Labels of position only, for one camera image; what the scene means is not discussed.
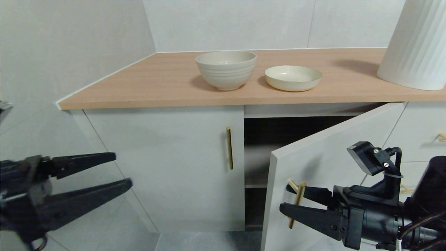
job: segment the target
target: white bowl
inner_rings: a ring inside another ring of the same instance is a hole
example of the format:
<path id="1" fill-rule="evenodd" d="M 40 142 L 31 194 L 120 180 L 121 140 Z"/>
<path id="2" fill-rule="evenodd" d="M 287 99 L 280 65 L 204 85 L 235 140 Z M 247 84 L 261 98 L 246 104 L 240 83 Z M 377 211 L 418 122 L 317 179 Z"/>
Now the white bowl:
<path id="1" fill-rule="evenodd" d="M 198 69 L 210 85 L 230 91 L 244 85 L 251 77 L 257 55 L 247 51 L 218 51 L 199 55 Z"/>
<path id="2" fill-rule="evenodd" d="M 322 73 L 316 69 L 282 65 L 266 69 L 266 82 L 274 88 L 302 92 L 315 87 L 322 78 Z"/>

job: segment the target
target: cabinet handle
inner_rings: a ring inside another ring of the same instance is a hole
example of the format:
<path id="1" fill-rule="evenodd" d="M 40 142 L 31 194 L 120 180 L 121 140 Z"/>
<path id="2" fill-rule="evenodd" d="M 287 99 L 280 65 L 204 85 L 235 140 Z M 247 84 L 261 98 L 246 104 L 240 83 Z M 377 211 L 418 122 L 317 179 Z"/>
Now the cabinet handle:
<path id="1" fill-rule="evenodd" d="M 401 190 L 400 193 L 413 193 L 415 191 L 413 189 L 409 189 L 405 184 L 402 184 L 401 186 L 404 188 L 404 190 Z"/>
<path id="2" fill-rule="evenodd" d="M 446 142 L 446 134 L 439 133 L 438 135 L 440 136 L 440 138 L 438 139 L 438 141 L 440 141 L 440 142 Z"/>
<path id="3" fill-rule="evenodd" d="M 288 185 L 296 192 L 296 199 L 294 200 L 295 205 L 299 205 L 304 197 L 306 182 L 301 181 L 299 185 L 296 185 L 292 180 L 288 180 Z M 293 229 L 294 220 L 289 219 L 288 227 Z"/>
<path id="4" fill-rule="evenodd" d="M 227 140 L 227 154 L 229 156 L 229 170 L 234 169 L 234 160 L 232 159 L 232 140 L 231 140 L 231 128 L 226 127 L 226 140 Z"/>

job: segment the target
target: white cabinet door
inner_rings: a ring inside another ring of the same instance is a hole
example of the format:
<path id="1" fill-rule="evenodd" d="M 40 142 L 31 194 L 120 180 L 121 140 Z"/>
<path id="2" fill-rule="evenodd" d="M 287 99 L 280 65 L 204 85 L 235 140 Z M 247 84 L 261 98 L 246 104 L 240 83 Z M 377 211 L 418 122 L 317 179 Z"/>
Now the white cabinet door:
<path id="1" fill-rule="evenodd" d="M 295 195 L 285 189 L 288 180 L 297 184 L 304 180 L 308 186 L 331 191 L 334 185 L 360 184 L 365 174 L 346 148 L 359 141 L 382 147 L 405 105 L 383 105 L 272 152 L 262 250 L 304 251 L 324 236 L 298 222 L 288 228 L 288 218 L 279 211 L 280 203 L 294 203 Z M 323 208 L 306 199 L 302 205 Z"/>
<path id="2" fill-rule="evenodd" d="M 85 112 L 158 231 L 244 230 L 243 106 Z"/>
<path id="3" fill-rule="evenodd" d="M 446 102 L 409 102 L 384 147 L 400 147 L 403 162 L 429 161 L 446 153 L 439 133 L 446 134 Z"/>

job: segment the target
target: open cabinet door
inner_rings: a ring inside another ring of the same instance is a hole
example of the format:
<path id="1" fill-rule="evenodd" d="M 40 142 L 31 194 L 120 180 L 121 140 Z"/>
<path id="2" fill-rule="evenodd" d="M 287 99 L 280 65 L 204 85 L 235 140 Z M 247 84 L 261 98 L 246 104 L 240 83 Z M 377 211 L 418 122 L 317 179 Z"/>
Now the open cabinet door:
<path id="1" fill-rule="evenodd" d="M 337 124 L 302 140 L 272 152 L 268 175 L 262 251 L 304 251 L 323 234 L 289 219 L 279 211 L 280 203 L 294 203 L 295 195 L 286 191 L 288 180 L 310 187 L 328 188 L 334 185 L 359 185 L 365 173 L 361 171 L 346 148 L 359 141 L 369 141 L 382 147 L 406 103 L 390 103 Z M 301 205 L 324 208 L 303 199 Z"/>

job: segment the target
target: white vase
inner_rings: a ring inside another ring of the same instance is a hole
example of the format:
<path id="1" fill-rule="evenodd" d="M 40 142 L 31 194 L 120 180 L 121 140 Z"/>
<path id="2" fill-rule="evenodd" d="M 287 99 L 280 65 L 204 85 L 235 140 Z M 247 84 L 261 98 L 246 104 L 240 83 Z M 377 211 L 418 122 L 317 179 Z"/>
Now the white vase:
<path id="1" fill-rule="evenodd" d="M 446 0 L 406 0 L 377 75 L 410 88 L 445 87 Z"/>

